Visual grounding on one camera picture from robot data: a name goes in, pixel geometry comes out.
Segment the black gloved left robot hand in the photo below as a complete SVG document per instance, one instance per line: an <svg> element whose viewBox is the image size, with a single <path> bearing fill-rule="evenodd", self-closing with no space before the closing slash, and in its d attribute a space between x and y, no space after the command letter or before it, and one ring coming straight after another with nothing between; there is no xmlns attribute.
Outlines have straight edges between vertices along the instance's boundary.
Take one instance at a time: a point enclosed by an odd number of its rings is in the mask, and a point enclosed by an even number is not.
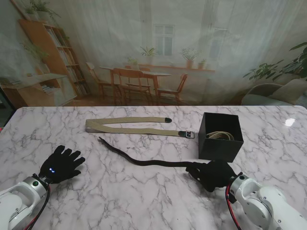
<svg viewBox="0 0 307 230"><path fill-rule="evenodd" d="M81 171L76 168L85 162L80 155L79 150L72 152L63 145L57 146L41 166L39 178L48 184L59 184L79 175Z"/></svg>

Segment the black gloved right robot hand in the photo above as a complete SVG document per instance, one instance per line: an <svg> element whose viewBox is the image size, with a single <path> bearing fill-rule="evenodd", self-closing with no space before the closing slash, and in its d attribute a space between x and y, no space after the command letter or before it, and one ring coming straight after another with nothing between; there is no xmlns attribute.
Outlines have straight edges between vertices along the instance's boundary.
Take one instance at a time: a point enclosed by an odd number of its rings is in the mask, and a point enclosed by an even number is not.
<svg viewBox="0 0 307 230"><path fill-rule="evenodd" d="M225 161L193 162L186 168L186 171L208 192L228 186L231 180L237 177L234 170Z"/></svg>

